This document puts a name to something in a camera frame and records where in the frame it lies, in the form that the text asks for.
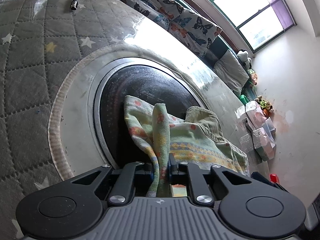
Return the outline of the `pink packaged bundle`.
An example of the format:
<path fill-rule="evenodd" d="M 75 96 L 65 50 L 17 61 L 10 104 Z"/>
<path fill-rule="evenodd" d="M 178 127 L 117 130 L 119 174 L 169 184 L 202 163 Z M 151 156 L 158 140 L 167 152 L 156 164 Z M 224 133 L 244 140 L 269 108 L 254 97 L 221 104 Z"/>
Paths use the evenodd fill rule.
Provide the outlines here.
<path fill-rule="evenodd" d="M 247 118 L 254 129 L 258 129 L 266 122 L 267 118 L 263 113 L 260 105 L 256 101 L 250 101 L 245 105 L 239 107 L 235 111 L 238 120 L 242 121 Z"/>
<path fill-rule="evenodd" d="M 252 139 L 254 149 L 263 161 L 269 161 L 274 158 L 276 143 L 267 126 L 255 129 L 252 132 Z"/>

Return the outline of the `clear plastic storage box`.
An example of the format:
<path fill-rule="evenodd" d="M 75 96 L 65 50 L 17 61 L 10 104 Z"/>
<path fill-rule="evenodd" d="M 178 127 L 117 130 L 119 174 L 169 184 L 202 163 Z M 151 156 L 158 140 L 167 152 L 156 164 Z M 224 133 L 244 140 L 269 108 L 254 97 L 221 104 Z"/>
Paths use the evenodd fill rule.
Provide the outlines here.
<path fill-rule="evenodd" d="M 265 132 L 270 136 L 275 138 L 276 136 L 276 128 L 271 120 L 271 118 L 267 118 L 264 124 L 262 125 L 264 128 Z"/>

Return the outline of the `colourful patterned children's garment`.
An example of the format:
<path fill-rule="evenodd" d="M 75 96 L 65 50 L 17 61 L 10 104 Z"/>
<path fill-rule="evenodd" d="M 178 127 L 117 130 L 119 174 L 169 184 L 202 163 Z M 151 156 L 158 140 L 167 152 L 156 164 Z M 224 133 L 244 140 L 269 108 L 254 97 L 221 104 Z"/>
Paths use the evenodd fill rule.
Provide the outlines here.
<path fill-rule="evenodd" d="M 154 169 L 148 197 L 168 192 L 165 176 L 171 154 L 176 161 L 194 163 L 203 170 L 217 164 L 249 175 L 247 155 L 224 137 L 218 117 L 210 110 L 191 106 L 185 119 L 180 119 L 169 114 L 163 103 L 151 105 L 128 95 L 124 116 L 131 139 L 148 155 Z"/>

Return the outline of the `red plastic box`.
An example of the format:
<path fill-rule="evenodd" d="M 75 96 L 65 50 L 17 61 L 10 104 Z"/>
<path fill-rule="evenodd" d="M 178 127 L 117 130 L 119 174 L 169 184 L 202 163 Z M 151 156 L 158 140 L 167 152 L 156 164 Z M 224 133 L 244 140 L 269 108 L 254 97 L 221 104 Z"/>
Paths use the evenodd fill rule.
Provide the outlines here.
<path fill-rule="evenodd" d="M 270 182 L 280 184 L 279 178 L 275 173 L 270 174 Z"/>

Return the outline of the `round black table inset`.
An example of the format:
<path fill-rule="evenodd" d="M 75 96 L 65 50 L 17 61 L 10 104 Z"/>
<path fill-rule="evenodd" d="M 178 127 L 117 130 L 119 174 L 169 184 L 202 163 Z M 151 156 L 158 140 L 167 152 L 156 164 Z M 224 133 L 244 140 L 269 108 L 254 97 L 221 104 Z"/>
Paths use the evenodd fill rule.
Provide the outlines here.
<path fill-rule="evenodd" d="M 95 132 L 104 157 L 114 168 L 148 160 L 134 144 L 125 124 L 125 96 L 135 96 L 152 105 L 163 103 L 168 113 L 180 119 L 185 118 L 190 106 L 206 106 L 196 90 L 173 70 L 138 57 L 104 65 L 92 87 Z"/>

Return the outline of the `white plush toy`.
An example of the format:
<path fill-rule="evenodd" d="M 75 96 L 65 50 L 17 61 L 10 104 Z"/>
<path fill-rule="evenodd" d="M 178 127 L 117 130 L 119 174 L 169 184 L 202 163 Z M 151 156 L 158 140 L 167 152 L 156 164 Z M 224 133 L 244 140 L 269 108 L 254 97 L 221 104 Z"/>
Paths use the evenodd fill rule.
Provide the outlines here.
<path fill-rule="evenodd" d="M 239 61 L 244 64 L 244 66 L 249 69 L 252 68 L 252 59 L 249 57 L 249 53 L 246 50 L 240 50 L 237 53 Z"/>

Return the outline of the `purple curtain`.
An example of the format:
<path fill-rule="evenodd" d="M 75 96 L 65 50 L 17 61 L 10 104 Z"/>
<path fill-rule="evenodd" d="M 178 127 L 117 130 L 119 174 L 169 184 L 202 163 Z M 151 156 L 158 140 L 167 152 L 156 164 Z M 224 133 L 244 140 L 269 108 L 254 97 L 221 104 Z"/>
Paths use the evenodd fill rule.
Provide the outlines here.
<path fill-rule="evenodd" d="M 284 0 L 268 0 L 282 28 L 287 30 L 295 25 L 294 19 Z"/>

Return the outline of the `far pink packaged bundle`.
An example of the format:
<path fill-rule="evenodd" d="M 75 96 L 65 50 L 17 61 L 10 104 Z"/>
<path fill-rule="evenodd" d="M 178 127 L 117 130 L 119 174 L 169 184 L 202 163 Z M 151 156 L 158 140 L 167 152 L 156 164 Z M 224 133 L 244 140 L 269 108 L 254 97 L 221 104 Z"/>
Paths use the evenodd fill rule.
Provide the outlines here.
<path fill-rule="evenodd" d="M 250 101 L 245 105 L 239 107 L 235 111 L 238 120 L 242 121 L 247 118 L 254 129 L 258 129 L 266 122 L 267 118 L 263 113 L 260 105 L 256 101 Z"/>

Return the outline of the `blue corner sofa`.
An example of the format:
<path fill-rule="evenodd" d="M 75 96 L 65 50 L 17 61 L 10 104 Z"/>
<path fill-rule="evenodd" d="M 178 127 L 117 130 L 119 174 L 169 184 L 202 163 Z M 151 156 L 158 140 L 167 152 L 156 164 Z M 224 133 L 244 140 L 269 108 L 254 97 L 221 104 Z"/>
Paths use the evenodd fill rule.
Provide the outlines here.
<path fill-rule="evenodd" d="M 174 1 L 179 3 L 185 9 L 189 9 L 189 10 L 199 14 L 196 10 L 194 10 L 187 3 L 185 3 L 184 0 L 174 0 Z M 226 40 L 226 38 L 227 38 L 227 35 L 222 30 L 220 35 L 216 37 L 216 39 L 214 40 L 214 42 L 212 43 L 212 45 L 208 49 L 204 58 L 199 57 L 211 70 L 213 70 L 214 64 L 219 59 L 221 59 L 221 57 L 225 54 L 225 52 L 227 50 L 230 50 L 236 57 L 237 57 L 237 53 L 240 51 L 238 49 L 234 49 L 230 45 L 230 42 L 228 42 Z M 247 69 L 244 66 L 244 64 L 242 64 L 241 62 L 240 62 L 240 64 L 243 66 L 244 70 L 249 75 L 251 68 Z M 249 75 L 249 80 L 244 85 L 241 94 L 245 95 L 250 101 L 253 101 L 257 97 L 256 92 L 254 90 L 254 81 L 253 81 L 252 77 L 250 77 L 250 75 Z"/>

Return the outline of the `grey square cushion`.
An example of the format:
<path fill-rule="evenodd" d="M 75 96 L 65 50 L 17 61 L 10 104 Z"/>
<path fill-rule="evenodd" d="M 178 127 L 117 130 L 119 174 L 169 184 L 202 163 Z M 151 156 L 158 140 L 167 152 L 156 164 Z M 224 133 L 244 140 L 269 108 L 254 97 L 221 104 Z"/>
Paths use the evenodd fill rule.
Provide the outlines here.
<path fill-rule="evenodd" d="M 249 75 L 238 58 L 230 50 L 227 50 L 221 59 L 214 64 L 213 71 L 239 98 L 244 85 L 249 80 Z"/>

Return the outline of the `colourful plush toy pile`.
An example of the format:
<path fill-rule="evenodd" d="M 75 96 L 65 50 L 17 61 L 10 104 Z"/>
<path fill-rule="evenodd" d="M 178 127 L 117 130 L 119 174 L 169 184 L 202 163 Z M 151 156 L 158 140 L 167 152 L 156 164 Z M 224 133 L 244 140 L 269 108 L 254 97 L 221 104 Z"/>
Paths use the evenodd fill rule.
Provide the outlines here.
<path fill-rule="evenodd" d="M 255 98 L 255 102 L 259 104 L 264 116 L 267 118 L 274 112 L 274 107 L 272 104 L 269 101 L 264 100 L 262 95 Z"/>

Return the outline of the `near pink packaged bundle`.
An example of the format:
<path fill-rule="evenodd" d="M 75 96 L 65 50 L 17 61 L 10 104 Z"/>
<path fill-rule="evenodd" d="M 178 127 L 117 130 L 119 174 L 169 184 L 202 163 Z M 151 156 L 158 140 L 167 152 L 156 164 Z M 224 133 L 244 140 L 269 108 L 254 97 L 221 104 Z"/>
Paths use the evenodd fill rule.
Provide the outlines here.
<path fill-rule="evenodd" d="M 252 132 L 252 139 L 254 149 L 263 161 L 269 161 L 274 158 L 276 143 L 267 126 L 255 129 Z"/>

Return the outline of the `black marker pen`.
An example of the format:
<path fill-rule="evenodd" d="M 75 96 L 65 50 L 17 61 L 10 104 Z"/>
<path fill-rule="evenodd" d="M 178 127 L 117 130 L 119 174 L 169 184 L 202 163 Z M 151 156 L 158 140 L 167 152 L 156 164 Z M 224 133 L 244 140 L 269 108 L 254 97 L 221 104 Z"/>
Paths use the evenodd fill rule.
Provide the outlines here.
<path fill-rule="evenodd" d="M 70 9 L 71 11 L 75 11 L 78 8 L 78 0 L 72 0 Z"/>

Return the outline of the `lower butterfly print pillow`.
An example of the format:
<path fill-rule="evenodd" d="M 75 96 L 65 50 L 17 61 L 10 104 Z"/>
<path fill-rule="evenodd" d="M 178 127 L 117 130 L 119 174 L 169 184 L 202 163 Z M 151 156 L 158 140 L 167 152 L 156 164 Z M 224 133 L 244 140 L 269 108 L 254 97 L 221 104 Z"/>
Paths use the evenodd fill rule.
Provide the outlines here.
<path fill-rule="evenodd" d="M 123 2 L 165 30 L 168 30 L 169 23 L 184 11 L 184 7 L 174 0 L 123 0 Z"/>

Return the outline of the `green framed window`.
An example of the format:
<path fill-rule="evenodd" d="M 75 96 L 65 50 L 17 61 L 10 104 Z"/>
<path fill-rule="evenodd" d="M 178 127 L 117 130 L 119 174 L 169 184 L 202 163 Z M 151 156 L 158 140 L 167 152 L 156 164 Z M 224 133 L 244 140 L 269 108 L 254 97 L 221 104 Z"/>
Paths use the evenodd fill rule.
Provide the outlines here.
<path fill-rule="evenodd" d="M 285 33 L 268 0 L 190 0 L 208 15 L 221 14 L 253 53 Z"/>

